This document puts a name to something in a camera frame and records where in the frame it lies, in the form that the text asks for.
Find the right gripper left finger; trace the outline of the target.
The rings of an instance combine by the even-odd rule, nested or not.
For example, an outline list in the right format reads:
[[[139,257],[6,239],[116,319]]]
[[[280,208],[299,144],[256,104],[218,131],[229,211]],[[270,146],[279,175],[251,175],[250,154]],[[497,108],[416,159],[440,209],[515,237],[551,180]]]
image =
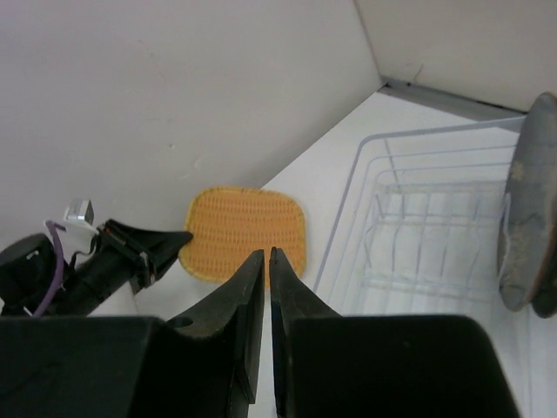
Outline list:
[[[247,416],[258,387],[264,264],[253,252],[170,320],[2,320],[2,416]]]

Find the orange woven square tray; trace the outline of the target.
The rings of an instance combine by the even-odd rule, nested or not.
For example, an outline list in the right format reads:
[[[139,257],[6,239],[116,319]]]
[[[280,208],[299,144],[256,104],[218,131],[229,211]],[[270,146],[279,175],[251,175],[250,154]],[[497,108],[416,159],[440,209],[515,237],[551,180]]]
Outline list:
[[[192,240],[178,259],[191,276],[225,283],[256,250],[265,257],[274,247],[284,250],[294,272],[306,266],[305,215],[291,197],[275,191],[216,186],[190,203],[184,229]]]

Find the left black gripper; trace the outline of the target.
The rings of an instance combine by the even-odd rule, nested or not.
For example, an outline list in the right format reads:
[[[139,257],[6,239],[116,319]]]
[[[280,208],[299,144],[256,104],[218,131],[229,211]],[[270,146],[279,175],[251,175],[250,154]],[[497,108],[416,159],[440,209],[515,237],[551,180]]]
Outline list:
[[[147,281],[159,281],[192,239],[188,231],[154,232],[114,219],[99,228],[99,250],[78,266],[64,282],[64,314],[87,315],[122,285],[145,272]],[[134,260],[125,255],[146,255]]]

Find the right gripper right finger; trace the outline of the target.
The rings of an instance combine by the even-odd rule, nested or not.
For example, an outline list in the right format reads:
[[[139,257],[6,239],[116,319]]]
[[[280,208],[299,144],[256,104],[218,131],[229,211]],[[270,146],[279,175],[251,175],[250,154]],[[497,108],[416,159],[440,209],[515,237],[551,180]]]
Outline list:
[[[270,255],[281,417],[516,417],[492,342],[460,315],[343,316]]]

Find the grey deer pattern plate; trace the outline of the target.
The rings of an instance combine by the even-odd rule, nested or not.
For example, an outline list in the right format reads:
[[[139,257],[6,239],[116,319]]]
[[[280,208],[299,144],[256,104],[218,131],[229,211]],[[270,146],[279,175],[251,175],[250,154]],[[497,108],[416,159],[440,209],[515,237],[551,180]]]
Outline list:
[[[497,249],[500,297],[518,312],[556,315],[556,96],[540,94],[520,128]]]

